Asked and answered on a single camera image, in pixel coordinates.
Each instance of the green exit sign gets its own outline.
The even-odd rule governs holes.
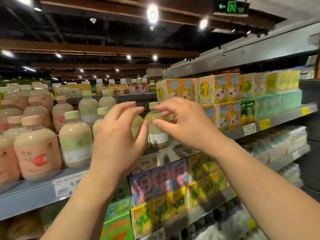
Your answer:
[[[215,1],[213,14],[229,16],[248,16],[249,3],[242,1]]]

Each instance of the ceiling light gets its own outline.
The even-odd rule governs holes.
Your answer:
[[[158,21],[158,6],[156,4],[150,4],[146,13],[150,23],[155,24]]]
[[[18,0],[18,1],[27,6],[31,5],[31,0]]]
[[[14,54],[13,54],[12,52],[8,51],[8,50],[4,50],[4,49],[3,49],[3,50],[1,51],[1,53],[2,53],[2,55],[7,56],[7,57],[11,57],[11,58],[14,57]]]
[[[207,27],[207,24],[208,24],[208,20],[206,18],[202,19],[200,21],[200,29],[205,29]]]
[[[97,20],[96,20],[94,17],[92,17],[92,18],[90,18],[90,21],[91,21],[93,24],[95,24]]]
[[[61,54],[59,54],[59,53],[55,53],[55,55],[56,55],[56,57],[58,57],[58,58],[62,58],[62,55]]]
[[[26,70],[28,70],[28,71],[30,71],[30,72],[37,72],[36,69],[33,69],[33,68],[31,68],[31,67],[28,67],[28,66],[23,66],[22,68],[24,68],[24,69],[26,69]]]

